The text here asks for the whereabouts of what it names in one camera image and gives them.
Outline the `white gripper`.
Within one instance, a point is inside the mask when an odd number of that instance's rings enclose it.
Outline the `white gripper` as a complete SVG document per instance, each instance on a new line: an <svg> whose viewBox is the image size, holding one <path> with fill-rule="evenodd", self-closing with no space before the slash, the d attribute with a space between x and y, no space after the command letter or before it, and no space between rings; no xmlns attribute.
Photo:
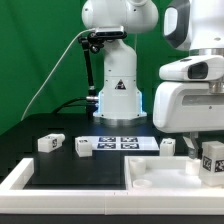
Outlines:
<svg viewBox="0 0 224 224"><path fill-rule="evenodd" d="M224 95L211 94L209 84L163 82L156 90L153 123L165 133L184 133L188 156L198 158L200 131L224 130Z"/></svg>

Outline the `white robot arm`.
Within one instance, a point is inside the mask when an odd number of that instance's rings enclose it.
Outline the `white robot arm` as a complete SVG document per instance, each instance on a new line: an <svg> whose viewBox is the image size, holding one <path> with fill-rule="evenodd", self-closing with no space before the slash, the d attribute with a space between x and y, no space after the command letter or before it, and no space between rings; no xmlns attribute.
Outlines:
<svg viewBox="0 0 224 224"><path fill-rule="evenodd" d="M152 0L87 0L82 21L91 30L90 49L105 49L104 87L94 119L112 126L146 117L136 87L137 56L127 34L152 30L158 10ZM190 55L159 70L153 123L166 133L224 130L224 0L173 0L165 10L163 35Z"/></svg>

